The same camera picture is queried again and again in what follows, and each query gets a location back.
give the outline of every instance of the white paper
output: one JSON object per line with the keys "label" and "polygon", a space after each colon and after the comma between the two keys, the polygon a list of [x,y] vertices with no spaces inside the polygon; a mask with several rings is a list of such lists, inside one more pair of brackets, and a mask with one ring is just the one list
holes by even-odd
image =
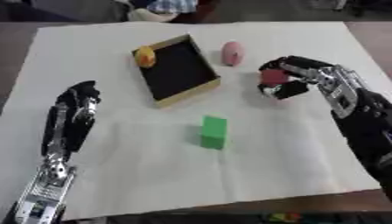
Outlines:
{"label": "white paper", "polygon": [[[155,108],[130,53],[188,32],[222,83]],[[245,49],[237,67],[220,62],[229,40]],[[392,99],[389,79],[342,23],[40,29],[0,118],[2,213],[39,165],[55,97],[87,80],[97,81],[102,102],[94,128],[71,159],[79,170],[67,197],[67,219],[378,188],[346,146],[317,89],[284,101],[261,97],[258,67],[288,55],[350,67]],[[205,115],[227,118],[224,150],[198,146]]]}

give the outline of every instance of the robotic arm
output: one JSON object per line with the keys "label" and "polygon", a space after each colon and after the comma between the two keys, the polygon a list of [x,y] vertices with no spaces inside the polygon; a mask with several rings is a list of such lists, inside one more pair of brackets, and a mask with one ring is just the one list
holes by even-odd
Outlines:
{"label": "robotic arm", "polygon": [[332,118],[355,156],[392,200],[392,104],[374,93],[358,74],[340,65],[289,56],[260,67],[284,72],[294,80],[274,87],[260,84],[263,94],[285,99],[316,85],[330,104]]}
{"label": "robotic arm", "polygon": [[85,81],[70,87],[50,108],[41,148],[43,163],[3,224],[60,223],[64,198],[76,175],[76,167],[67,162],[93,127],[95,107],[101,101],[94,85]]}

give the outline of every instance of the yellow ball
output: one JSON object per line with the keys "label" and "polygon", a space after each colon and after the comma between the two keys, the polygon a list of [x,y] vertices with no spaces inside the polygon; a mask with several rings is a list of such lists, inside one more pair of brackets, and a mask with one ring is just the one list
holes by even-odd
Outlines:
{"label": "yellow ball", "polygon": [[154,50],[151,47],[144,45],[141,46],[135,54],[136,63],[140,67],[153,67],[156,62],[156,56]]}

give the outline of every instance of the green block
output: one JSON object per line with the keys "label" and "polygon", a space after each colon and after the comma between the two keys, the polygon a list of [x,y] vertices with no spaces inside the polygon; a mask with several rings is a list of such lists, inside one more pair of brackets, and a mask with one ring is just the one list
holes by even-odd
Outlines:
{"label": "green block", "polygon": [[201,147],[221,150],[225,145],[228,121],[206,115],[201,128]]}

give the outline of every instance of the pink fruit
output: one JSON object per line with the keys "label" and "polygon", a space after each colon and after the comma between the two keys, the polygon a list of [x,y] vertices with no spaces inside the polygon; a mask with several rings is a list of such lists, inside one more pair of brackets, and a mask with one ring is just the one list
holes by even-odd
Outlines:
{"label": "pink fruit", "polygon": [[222,61],[228,66],[236,66],[243,59],[243,48],[235,41],[227,42],[222,48]]}

